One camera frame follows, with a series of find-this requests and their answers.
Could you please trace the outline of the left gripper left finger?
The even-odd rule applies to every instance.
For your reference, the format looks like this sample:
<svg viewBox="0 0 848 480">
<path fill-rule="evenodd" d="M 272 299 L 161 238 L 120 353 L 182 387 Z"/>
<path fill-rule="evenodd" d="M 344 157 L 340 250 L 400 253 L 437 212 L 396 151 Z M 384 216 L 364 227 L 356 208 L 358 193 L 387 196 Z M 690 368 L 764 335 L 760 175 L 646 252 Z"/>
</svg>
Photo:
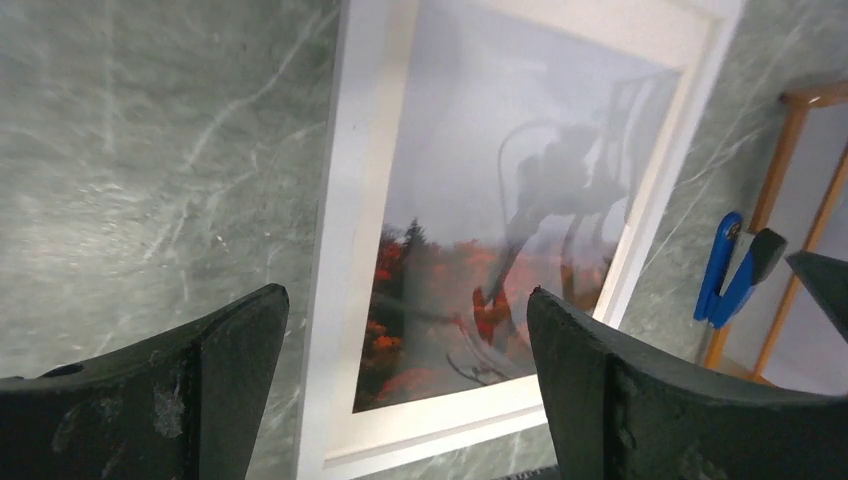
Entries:
<svg viewBox="0 0 848 480">
<path fill-rule="evenodd" d="M 266 285 L 122 349 L 1 382 L 5 479 L 242 479 L 284 341 Z"/>
</svg>

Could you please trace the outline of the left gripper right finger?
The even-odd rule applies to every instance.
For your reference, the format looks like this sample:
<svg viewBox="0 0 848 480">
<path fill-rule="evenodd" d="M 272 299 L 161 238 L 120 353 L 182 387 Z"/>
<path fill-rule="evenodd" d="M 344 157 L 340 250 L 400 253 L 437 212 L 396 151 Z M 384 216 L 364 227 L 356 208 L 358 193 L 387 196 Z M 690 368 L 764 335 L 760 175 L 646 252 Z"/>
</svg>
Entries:
<svg viewBox="0 0 848 480">
<path fill-rule="evenodd" d="M 527 325 L 565 479 L 843 479 L 847 401 L 681 360 L 544 289 Z"/>
</svg>

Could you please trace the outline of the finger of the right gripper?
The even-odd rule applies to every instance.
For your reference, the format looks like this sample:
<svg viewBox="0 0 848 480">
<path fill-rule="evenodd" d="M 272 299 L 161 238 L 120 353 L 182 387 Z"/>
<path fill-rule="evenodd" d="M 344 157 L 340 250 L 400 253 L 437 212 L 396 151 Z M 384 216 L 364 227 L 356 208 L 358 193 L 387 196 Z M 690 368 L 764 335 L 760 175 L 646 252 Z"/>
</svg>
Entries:
<svg viewBox="0 0 848 480">
<path fill-rule="evenodd" d="M 847 262 L 808 251 L 792 253 L 786 261 L 847 341 Z"/>
</svg>

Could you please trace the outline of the white picture frame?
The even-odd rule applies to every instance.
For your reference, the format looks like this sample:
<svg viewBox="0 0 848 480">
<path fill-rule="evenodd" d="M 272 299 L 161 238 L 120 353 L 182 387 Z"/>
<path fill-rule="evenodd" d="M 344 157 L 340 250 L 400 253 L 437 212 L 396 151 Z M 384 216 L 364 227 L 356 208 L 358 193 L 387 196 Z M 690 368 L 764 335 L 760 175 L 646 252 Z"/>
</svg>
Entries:
<svg viewBox="0 0 848 480">
<path fill-rule="evenodd" d="M 470 31 L 467 14 L 423 23 L 421 1 L 347 1 L 339 20 L 329 145 L 305 333 L 295 471 L 300 479 L 353 479 L 542 425 L 535 377 L 357 413 L 358 341 L 366 326 L 379 228 L 413 51 Z M 679 75 L 647 173 L 623 227 L 597 316 L 618 327 L 645 264 L 720 67 L 741 1 L 484 1 L 481 8 L 554 30 Z"/>
</svg>

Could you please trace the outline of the red and white photo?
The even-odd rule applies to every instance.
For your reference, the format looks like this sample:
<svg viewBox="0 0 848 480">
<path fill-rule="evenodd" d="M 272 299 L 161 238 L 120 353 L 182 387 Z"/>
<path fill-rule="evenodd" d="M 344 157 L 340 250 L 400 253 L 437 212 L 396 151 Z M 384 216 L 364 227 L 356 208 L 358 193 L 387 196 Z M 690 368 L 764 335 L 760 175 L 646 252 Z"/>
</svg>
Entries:
<svg viewBox="0 0 848 480">
<path fill-rule="evenodd" d="M 424 1 L 353 411 L 536 371 L 536 287 L 592 310 L 680 80 L 499 12 Z"/>
</svg>

